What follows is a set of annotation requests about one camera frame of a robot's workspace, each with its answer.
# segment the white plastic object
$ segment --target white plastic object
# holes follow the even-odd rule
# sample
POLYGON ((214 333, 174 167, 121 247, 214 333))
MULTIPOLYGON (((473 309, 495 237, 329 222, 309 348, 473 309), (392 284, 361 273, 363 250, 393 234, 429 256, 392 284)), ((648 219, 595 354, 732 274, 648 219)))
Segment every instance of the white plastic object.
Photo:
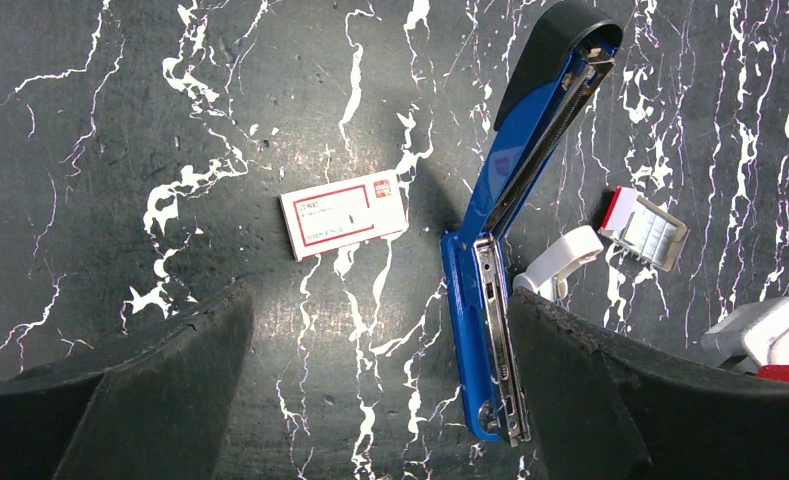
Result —
POLYGON ((789 297, 742 305, 700 339, 710 362, 721 365, 748 356, 755 371, 765 365, 789 365, 789 297))
POLYGON ((599 232, 642 261, 669 272, 685 246, 688 227, 637 190, 618 187, 599 232))
POLYGON ((530 263, 526 272, 515 276, 512 288, 523 287, 551 302, 568 295, 568 275, 594 261, 603 244, 588 225, 577 227, 556 240, 530 263))

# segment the open stapler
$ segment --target open stapler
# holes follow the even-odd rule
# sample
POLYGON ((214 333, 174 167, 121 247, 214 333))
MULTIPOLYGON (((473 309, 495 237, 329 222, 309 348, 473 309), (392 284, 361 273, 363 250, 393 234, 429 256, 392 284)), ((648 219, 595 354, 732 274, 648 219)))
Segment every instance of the open stapler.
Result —
POLYGON ((441 251, 465 417, 484 441, 530 440, 509 337, 508 233, 559 139, 614 65, 621 27, 579 0, 562 1, 533 27, 500 103, 497 136, 461 229, 441 251))

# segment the stapler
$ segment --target stapler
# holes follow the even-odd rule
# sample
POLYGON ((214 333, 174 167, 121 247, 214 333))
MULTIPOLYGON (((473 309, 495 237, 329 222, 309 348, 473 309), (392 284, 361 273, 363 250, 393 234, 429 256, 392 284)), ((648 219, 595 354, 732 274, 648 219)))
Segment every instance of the stapler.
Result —
POLYGON ((541 16, 503 95, 497 135, 462 226, 441 239, 465 417, 483 441, 504 438, 515 446, 531 438, 500 241, 565 130, 614 66, 622 37, 616 22, 578 0, 541 16))

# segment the white box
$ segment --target white box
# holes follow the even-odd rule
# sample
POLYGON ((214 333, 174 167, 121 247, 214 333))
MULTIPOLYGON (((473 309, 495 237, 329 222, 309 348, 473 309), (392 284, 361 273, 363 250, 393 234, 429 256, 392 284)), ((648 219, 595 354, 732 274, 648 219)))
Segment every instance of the white box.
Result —
POLYGON ((685 247, 688 226, 632 188, 618 187, 598 233, 666 272, 685 247))
POLYGON ((285 193, 279 200, 298 262, 406 229, 394 170, 285 193))

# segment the metal stapler rail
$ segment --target metal stapler rail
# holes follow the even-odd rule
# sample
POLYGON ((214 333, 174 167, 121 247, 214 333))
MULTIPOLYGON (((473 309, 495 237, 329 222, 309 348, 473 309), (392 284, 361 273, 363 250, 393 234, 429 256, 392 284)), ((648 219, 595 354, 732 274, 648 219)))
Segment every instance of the metal stapler rail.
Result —
POLYGON ((497 135, 462 227, 441 240, 465 417, 481 440, 502 437, 515 446, 531 438, 499 242, 565 130, 611 70, 622 37, 617 23, 578 0, 541 16, 500 103, 497 135))

